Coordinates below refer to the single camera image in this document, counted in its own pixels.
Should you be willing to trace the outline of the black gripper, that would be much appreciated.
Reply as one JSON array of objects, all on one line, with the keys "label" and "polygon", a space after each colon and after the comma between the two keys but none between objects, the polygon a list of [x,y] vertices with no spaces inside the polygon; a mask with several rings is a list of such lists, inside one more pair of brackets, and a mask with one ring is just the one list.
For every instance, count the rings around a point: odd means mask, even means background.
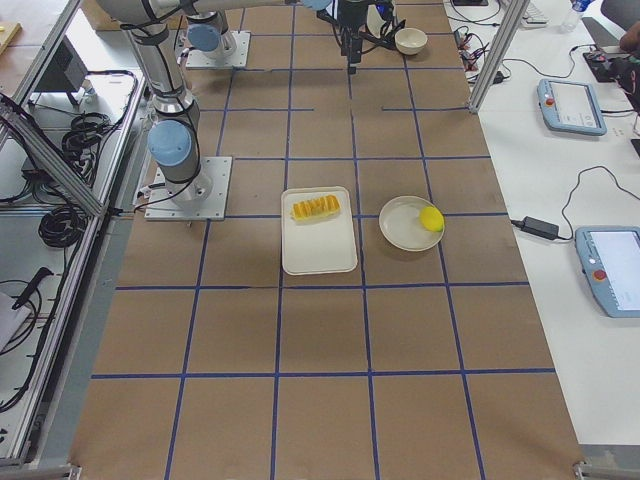
[{"label": "black gripper", "polygon": [[346,59],[349,75],[356,73],[356,65],[361,62],[361,38],[357,32],[367,19],[369,2],[366,0],[338,0],[337,22],[346,29]]}]

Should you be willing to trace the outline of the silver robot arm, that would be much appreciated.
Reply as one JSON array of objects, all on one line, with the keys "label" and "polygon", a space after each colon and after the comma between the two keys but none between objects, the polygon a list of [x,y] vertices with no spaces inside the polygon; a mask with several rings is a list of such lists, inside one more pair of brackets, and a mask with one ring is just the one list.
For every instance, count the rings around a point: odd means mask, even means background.
[{"label": "silver robot arm", "polygon": [[222,218],[231,159],[201,153],[200,108],[178,63],[168,18],[185,15],[191,46],[208,55],[226,57],[236,50],[226,3],[100,1],[98,5],[129,37],[150,85],[155,120],[147,134],[147,150],[164,177],[169,212],[192,219]]},{"label": "silver robot arm", "polygon": [[361,31],[367,21],[370,5],[374,1],[215,1],[214,6],[205,6],[203,1],[193,1],[192,13],[183,9],[188,18],[187,38],[196,49],[206,53],[223,51],[223,39],[228,31],[226,11],[277,5],[301,5],[316,11],[316,16],[332,25],[334,37],[346,59],[349,74],[356,73],[361,62]]}]

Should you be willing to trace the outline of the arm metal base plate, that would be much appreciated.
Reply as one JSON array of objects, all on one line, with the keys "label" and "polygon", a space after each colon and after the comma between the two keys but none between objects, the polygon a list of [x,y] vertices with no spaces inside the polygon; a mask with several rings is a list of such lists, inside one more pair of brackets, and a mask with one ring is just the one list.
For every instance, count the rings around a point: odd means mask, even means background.
[{"label": "arm metal base plate", "polygon": [[188,36],[192,43],[186,60],[190,70],[244,69],[251,39],[249,31],[227,31],[223,35],[202,31]]},{"label": "arm metal base plate", "polygon": [[200,172],[187,186],[167,182],[160,167],[154,181],[164,186],[153,189],[144,218],[149,221],[223,221],[225,219],[232,158],[202,157]]}]

